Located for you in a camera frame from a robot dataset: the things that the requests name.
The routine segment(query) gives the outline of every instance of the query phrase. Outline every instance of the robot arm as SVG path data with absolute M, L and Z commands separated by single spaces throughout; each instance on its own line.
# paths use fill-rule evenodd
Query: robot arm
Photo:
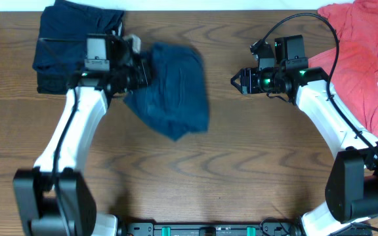
M 252 45 L 251 50 L 259 61 L 258 67 L 241 69 L 231 79 L 232 84 L 242 94 L 286 94 L 288 102 L 298 106 L 316 125 L 335 159 L 325 190 L 327 202 L 301 218 L 304 233 L 329 235 L 351 223 L 377 217 L 378 159 L 329 101 L 329 76 L 322 68 L 308 68 L 303 37 L 275 39 L 276 57 L 267 43 Z M 334 103 L 352 126 L 378 149 L 378 138 L 351 114 L 332 84 L 329 90 Z M 374 175 L 364 178 L 365 168 L 375 170 Z
M 94 87 L 71 88 L 66 94 L 64 112 L 52 139 L 34 164 L 34 167 L 39 167 L 41 172 L 52 172 L 56 145 L 74 106 L 73 89 L 75 89 L 79 101 L 78 110 L 68 128 L 60 150 L 58 172 L 62 172 L 65 168 L 84 171 L 97 125 L 108 110 L 108 102 L 103 90 L 95 90 Z
M 349 121 L 362 132 L 362 135 L 367 140 L 376 146 L 378 137 L 368 132 L 355 116 L 353 116 L 336 94 L 332 84 L 330 88 L 331 94 L 334 95 L 334 101 L 348 117 Z M 356 137 L 354 131 L 345 123 L 332 104 L 327 100 L 326 81 L 313 81 L 309 82 L 306 86 L 299 87 L 296 96 L 296 104 L 301 111 L 306 113 L 319 130 L 329 146 L 333 158 L 336 158 L 338 152 L 344 151 L 347 147 L 354 147 L 356 149 L 367 148 L 366 144 Z

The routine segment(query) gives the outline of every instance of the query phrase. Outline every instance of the wood grain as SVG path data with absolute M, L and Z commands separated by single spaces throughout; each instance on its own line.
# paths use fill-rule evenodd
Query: wood grain
M 333 159 L 308 117 L 281 101 L 242 96 L 229 84 L 255 66 L 249 45 L 296 11 L 128 12 L 144 47 L 190 45 L 205 61 L 207 134 L 172 142 L 114 101 L 91 146 L 85 177 L 100 211 L 157 222 L 252 222 L 294 218 L 324 201 Z M 40 12 L 0 12 L 0 235 L 22 235 L 12 177 L 52 136 L 64 96 L 36 92 L 32 62 Z M 309 18 L 270 39 L 303 34 L 306 55 L 333 47 Z M 371 223 L 378 226 L 378 219 Z

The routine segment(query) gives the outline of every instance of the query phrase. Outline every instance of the green connector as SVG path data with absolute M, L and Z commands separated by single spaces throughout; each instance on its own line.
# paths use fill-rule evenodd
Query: green connector
M 163 227 L 161 229 L 161 236 L 170 236 L 170 235 L 171 235 L 170 227 Z
M 256 228 L 255 227 L 247 227 L 247 236 L 256 236 Z

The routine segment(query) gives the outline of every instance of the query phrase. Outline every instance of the folded navy shirt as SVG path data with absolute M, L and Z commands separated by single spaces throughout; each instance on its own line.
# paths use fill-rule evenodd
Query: folded navy shirt
M 40 19 L 39 38 L 77 40 L 82 43 L 47 42 L 70 74 L 83 64 L 86 57 L 86 39 L 89 33 L 119 33 L 122 10 L 104 10 L 56 0 L 46 7 Z M 33 62 L 37 71 L 39 93 L 65 94 L 67 81 L 56 58 L 53 58 L 38 41 Z
M 188 47 L 155 43 L 150 53 L 153 81 L 129 93 L 124 102 L 149 127 L 178 140 L 206 132 L 209 104 L 201 57 Z

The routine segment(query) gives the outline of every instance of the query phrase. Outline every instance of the black cable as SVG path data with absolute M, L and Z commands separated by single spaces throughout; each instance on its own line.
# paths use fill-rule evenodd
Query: black cable
M 48 53 L 61 65 L 62 70 L 65 73 L 64 76 L 65 76 L 66 80 L 68 81 L 68 79 L 70 77 L 68 70 L 66 69 L 66 67 L 62 63 L 62 61 L 59 60 L 59 58 L 56 56 L 56 54 L 52 51 L 52 49 L 46 44 L 46 41 L 63 41 L 63 40 L 40 38 L 39 42 L 41 42 L 41 44 L 48 51 Z M 75 91 L 75 88 L 73 88 L 73 96 L 74 96 L 74 104 L 72 106 L 71 115 L 68 117 L 68 120 L 66 121 L 64 130 L 62 131 L 62 133 L 59 137 L 58 144 L 56 145 L 56 148 L 55 148 L 55 151 L 54 151 L 54 154 L 53 154 L 53 166 L 52 166 L 52 183 L 54 184 L 54 189 L 55 189 L 55 193 L 56 193 L 56 202 L 57 202 L 57 205 L 58 205 L 58 208 L 59 208 L 60 216 L 61 216 L 62 222 L 64 224 L 65 232 L 66 232 L 67 236 L 70 236 L 71 232 L 70 232 L 70 227 L 68 226 L 68 218 L 67 218 L 66 213 L 65 213 L 64 204 L 62 203 L 62 197 L 61 197 L 61 192 L 60 192 L 60 188 L 59 188 L 59 177 L 57 176 L 57 174 L 58 174 L 58 160 L 59 160 L 59 156 L 60 156 L 60 149 L 62 147 L 62 143 L 65 139 L 68 128 L 70 127 L 72 120 L 74 118 L 74 115 L 78 110 L 78 97 L 77 97 L 77 93 Z
M 60 42 L 60 43 L 84 43 L 85 40 L 75 40 L 75 39 L 51 39 L 51 38 L 39 38 L 42 42 Z
M 352 224 L 350 224 L 348 227 L 345 227 L 343 229 L 340 229 L 340 230 L 338 230 L 336 232 L 333 232 L 333 233 L 329 234 L 329 236 L 340 235 L 341 233 L 344 233 L 344 232 L 346 232 L 346 231 L 348 231 L 348 230 L 350 230 L 352 228 L 355 228 L 355 226 L 353 226 Z
M 269 221 L 269 220 L 274 220 L 274 221 L 278 222 L 278 223 L 281 225 L 282 229 L 287 233 L 286 235 L 289 235 L 288 230 L 285 229 L 285 227 L 282 225 L 282 223 L 281 223 L 277 218 L 273 218 L 273 217 L 267 217 L 267 218 L 265 218 L 265 219 L 259 224 L 259 229 L 261 229 L 263 233 L 265 233 L 265 232 L 264 232 L 264 229 L 263 229 L 263 223 L 265 223 L 265 222 L 267 222 L 267 221 Z
M 335 40 L 335 44 L 336 44 L 336 54 L 335 54 L 335 59 L 333 61 L 333 65 L 332 65 L 332 69 L 331 69 L 331 72 L 329 74 L 329 77 L 327 79 L 327 83 L 326 83 L 326 93 L 327 93 L 327 99 L 332 103 L 332 106 L 335 108 L 335 110 L 338 112 L 338 114 L 342 117 L 342 119 L 347 123 L 347 125 L 352 129 L 352 131 L 354 131 L 355 135 L 357 137 L 359 137 L 363 143 L 365 143 L 365 145 L 368 146 L 368 148 L 377 156 L 378 158 L 378 150 L 376 150 L 376 148 L 373 147 L 373 145 L 362 135 L 362 132 L 359 131 L 350 121 L 349 119 L 345 116 L 345 114 L 341 111 L 341 109 L 338 107 L 338 105 L 335 103 L 334 99 L 333 99 L 333 95 L 330 91 L 330 83 L 331 83 L 331 79 L 332 79 L 332 76 L 333 76 L 333 72 L 335 71 L 335 67 L 336 67 L 336 63 L 338 62 L 338 57 L 339 57 L 339 40 L 338 40 L 338 37 L 336 35 L 336 31 L 335 29 L 332 27 L 332 25 L 322 16 L 319 16 L 317 14 L 314 14 L 314 13 L 299 13 L 299 14 L 294 14 L 292 16 L 288 16 L 287 18 L 281 20 L 280 22 L 278 22 L 260 41 L 256 42 L 254 45 L 252 45 L 252 47 L 255 47 L 255 48 L 258 48 L 262 43 L 265 42 L 266 38 L 278 27 L 280 26 L 281 24 L 283 24 L 284 22 L 290 20 L 290 19 L 293 19 L 293 18 L 296 18 L 296 17 L 300 17 L 300 16 L 312 16 L 312 17 L 315 17 L 319 20 L 321 20 L 323 23 L 325 23 L 328 28 L 331 30 L 332 34 L 333 34 L 333 38 Z M 374 230 L 376 232 L 378 232 L 378 228 L 376 227 L 372 227 L 372 226 L 369 226 L 369 225 L 366 225 L 367 228 L 371 228 L 371 230 Z
M 279 98 L 279 99 L 283 100 L 284 102 L 289 102 L 289 101 L 287 101 L 285 98 L 281 97 L 280 95 L 269 96 L 269 94 L 271 94 L 272 92 L 273 92 L 273 91 L 269 91 L 269 92 L 267 92 L 267 93 L 266 93 L 266 96 L 267 96 L 268 98 Z
M 373 226 L 367 225 L 365 223 L 352 223 L 352 225 L 354 225 L 356 227 L 363 227 L 363 228 L 370 229 L 370 230 L 378 232 L 378 227 L 373 227 Z

